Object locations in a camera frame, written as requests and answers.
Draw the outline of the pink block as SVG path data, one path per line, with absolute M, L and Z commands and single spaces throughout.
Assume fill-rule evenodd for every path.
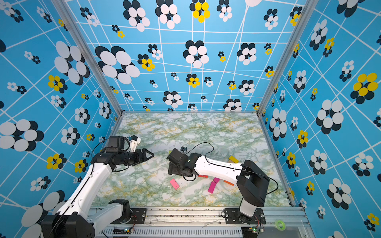
M 170 180 L 170 184 L 171 184 L 171 186 L 172 186 L 175 190 L 177 190 L 177 189 L 180 187 L 179 184 L 176 182 L 175 179 L 171 179 L 171 180 Z

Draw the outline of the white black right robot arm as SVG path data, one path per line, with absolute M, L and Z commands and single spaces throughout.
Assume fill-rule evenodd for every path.
M 270 177 L 251 160 L 241 164 L 227 163 L 197 153 L 187 155 L 177 149 L 172 150 L 167 160 L 170 175 L 209 176 L 236 185 L 242 195 L 239 215 L 248 221 L 254 218 L 258 208 L 265 205 Z

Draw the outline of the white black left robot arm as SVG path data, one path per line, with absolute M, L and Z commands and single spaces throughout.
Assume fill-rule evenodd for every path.
M 131 210 L 127 200 L 111 202 L 95 215 L 90 207 L 106 179 L 118 165 L 136 166 L 154 157 L 147 149 L 138 149 L 140 138 L 111 136 L 107 145 L 91 161 L 88 172 L 66 203 L 54 215 L 41 222 L 45 238 L 94 238 L 112 222 L 129 219 Z

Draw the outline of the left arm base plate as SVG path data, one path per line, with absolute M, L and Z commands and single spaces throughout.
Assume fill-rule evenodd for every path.
M 127 213 L 123 213 L 117 224 L 144 224 L 146 219 L 146 208 L 131 208 Z

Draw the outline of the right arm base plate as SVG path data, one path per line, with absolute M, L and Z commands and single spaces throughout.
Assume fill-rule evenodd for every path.
M 240 212 L 239 208 L 225 208 L 221 213 L 225 218 L 227 225 L 265 225 L 266 219 L 264 211 L 261 208 L 257 208 L 253 216 L 244 215 Z

